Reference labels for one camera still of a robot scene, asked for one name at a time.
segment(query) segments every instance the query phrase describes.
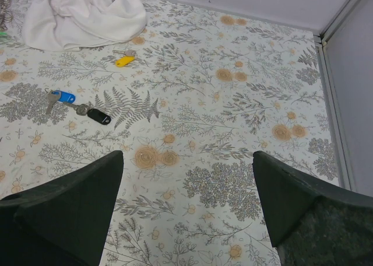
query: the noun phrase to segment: blue key tag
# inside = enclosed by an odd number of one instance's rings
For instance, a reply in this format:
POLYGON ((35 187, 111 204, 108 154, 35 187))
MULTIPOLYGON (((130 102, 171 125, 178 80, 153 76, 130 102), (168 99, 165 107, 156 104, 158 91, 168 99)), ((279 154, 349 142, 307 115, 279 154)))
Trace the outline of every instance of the blue key tag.
POLYGON ((67 102, 67 103, 71 104, 75 101, 75 95, 73 95, 73 94, 63 92, 63 91, 60 91, 60 90, 53 91, 52 94, 54 94, 54 92, 56 92, 56 93, 61 92, 61 98, 59 98, 60 102, 67 102))

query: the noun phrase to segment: gray panel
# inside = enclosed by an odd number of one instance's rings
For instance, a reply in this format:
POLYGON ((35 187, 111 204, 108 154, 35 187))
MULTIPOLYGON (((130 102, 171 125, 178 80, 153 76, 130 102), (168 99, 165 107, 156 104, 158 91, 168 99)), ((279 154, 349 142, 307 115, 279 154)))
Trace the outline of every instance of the gray panel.
POLYGON ((373 196, 373 0, 363 0, 326 47, 356 190, 373 196))

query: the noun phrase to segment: floral tablecloth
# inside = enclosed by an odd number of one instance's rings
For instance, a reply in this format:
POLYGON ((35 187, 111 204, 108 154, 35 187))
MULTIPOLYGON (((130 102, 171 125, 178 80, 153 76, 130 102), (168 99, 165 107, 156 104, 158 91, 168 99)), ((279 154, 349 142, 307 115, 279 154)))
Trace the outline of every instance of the floral tablecloth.
POLYGON ((124 177, 101 265, 279 265, 252 153, 337 184, 312 33, 143 0, 149 24, 132 41, 51 53, 22 43, 31 2, 13 0, 0 43, 0 198, 120 149, 124 177), (138 57, 117 68, 113 49, 138 57), (45 115, 46 88, 112 123, 61 103, 45 115))

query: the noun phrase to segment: metal strip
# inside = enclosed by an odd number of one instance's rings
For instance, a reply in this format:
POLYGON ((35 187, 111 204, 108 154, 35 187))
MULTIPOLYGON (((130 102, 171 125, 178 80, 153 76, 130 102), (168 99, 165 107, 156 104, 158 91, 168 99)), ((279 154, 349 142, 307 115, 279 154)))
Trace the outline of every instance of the metal strip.
POLYGON ((346 136, 344 134, 341 116, 336 97, 333 76, 330 72, 328 55, 325 48, 319 46, 319 63, 321 65, 320 73, 325 92, 325 103, 328 117, 331 120, 330 133, 335 146, 336 164, 339 175, 339 185, 347 190, 357 192, 352 166, 347 148, 346 136))
POLYGON ((343 25, 346 19, 350 16, 353 10, 360 5, 361 0, 347 0, 339 12, 329 22, 329 24, 321 31, 320 38, 322 43, 328 42, 330 38, 343 25))

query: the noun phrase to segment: white towel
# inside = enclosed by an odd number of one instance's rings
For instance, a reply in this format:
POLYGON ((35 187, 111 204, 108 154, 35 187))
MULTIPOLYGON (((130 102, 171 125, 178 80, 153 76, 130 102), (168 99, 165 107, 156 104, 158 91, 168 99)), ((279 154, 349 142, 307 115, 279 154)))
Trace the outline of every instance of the white towel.
POLYGON ((42 50, 79 50, 129 41, 146 22, 140 0, 34 0, 22 37, 42 50))

